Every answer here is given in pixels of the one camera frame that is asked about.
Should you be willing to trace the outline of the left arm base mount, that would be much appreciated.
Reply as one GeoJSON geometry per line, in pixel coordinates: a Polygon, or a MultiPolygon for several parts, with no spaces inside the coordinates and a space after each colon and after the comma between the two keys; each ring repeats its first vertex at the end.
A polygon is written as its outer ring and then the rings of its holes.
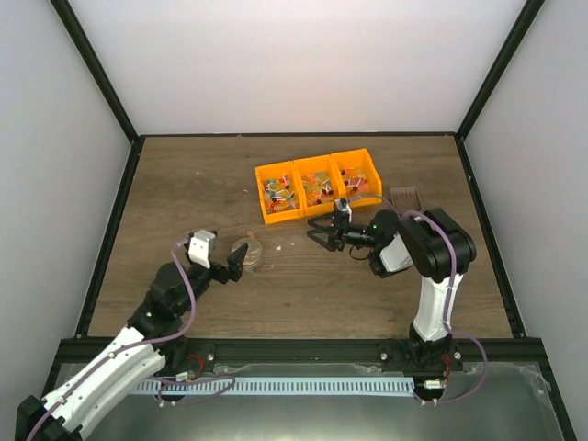
{"type": "Polygon", "coordinates": [[[208,341],[186,340],[166,347],[165,365],[159,371],[164,376],[172,376],[184,371],[211,372],[216,359],[216,346],[208,341]]]}

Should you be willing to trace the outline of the brown plastic scoop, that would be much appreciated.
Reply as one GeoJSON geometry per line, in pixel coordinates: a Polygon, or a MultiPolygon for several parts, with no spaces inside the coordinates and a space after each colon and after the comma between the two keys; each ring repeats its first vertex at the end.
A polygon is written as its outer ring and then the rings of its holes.
{"type": "Polygon", "coordinates": [[[400,214],[406,211],[421,211],[422,201],[416,186],[409,187],[391,187],[390,202],[400,214]]]}

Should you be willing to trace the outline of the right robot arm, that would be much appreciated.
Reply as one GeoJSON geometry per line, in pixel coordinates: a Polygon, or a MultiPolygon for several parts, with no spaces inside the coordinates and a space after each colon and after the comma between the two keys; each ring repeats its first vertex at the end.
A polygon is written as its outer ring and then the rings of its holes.
{"type": "Polygon", "coordinates": [[[441,208],[402,215],[378,211],[367,225],[354,224],[350,208],[308,219],[307,236],[329,252],[367,248],[372,273],[391,277],[415,268],[421,277],[418,310],[405,356],[427,370],[448,352],[458,286],[477,257],[471,236],[441,208]]]}

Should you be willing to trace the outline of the gold jar lid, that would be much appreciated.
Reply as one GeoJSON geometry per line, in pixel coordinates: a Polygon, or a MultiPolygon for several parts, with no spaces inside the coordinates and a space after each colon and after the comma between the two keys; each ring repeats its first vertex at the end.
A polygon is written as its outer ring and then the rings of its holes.
{"type": "Polygon", "coordinates": [[[237,240],[233,244],[231,251],[232,252],[235,252],[240,247],[242,247],[244,244],[247,245],[246,254],[247,253],[250,253],[250,254],[261,254],[261,255],[263,255],[263,247],[262,247],[262,245],[256,239],[250,239],[248,237],[243,237],[243,238],[237,240]]]}

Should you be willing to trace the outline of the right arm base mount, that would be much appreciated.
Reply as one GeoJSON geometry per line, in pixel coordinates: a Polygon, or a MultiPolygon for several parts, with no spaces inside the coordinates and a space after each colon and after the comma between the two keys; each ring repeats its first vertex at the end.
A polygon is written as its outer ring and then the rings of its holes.
{"type": "Polygon", "coordinates": [[[378,345],[381,367],[384,371],[398,371],[406,375],[442,373],[455,348],[452,337],[425,342],[418,334],[406,339],[388,339],[378,345]]]}

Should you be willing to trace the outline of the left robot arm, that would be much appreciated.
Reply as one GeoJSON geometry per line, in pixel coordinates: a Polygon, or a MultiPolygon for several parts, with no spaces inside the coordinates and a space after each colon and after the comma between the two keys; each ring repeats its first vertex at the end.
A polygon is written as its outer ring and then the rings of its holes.
{"type": "Polygon", "coordinates": [[[161,266],[143,302],[117,336],[81,371],[43,398],[27,397],[17,408],[17,440],[86,440],[132,390],[162,369],[176,371],[187,360],[180,343],[196,317],[198,298],[213,281],[238,281],[248,246],[231,252],[225,265],[209,259],[209,248],[161,266]]]}

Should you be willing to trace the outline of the orange bin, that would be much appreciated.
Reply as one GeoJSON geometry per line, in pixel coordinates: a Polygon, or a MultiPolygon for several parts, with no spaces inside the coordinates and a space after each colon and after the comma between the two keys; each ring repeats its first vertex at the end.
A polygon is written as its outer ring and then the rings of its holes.
{"type": "Polygon", "coordinates": [[[382,203],[382,181],[367,148],[332,153],[352,209],[382,203]]]}
{"type": "Polygon", "coordinates": [[[345,196],[341,173],[330,155],[293,161],[294,171],[302,185],[302,209],[306,217],[334,210],[334,202],[345,196]]]}
{"type": "Polygon", "coordinates": [[[303,217],[304,191],[292,161],[260,165],[254,172],[266,225],[303,217]]]}

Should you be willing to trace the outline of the clear plastic jar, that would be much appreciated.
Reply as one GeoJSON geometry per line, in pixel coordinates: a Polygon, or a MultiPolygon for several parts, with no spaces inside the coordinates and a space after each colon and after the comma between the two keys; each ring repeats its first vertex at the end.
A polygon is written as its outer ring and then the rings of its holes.
{"type": "Polygon", "coordinates": [[[243,272],[254,273],[258,271],[264,262],[261,254],[247,253],[243,259],[243,272]]]}

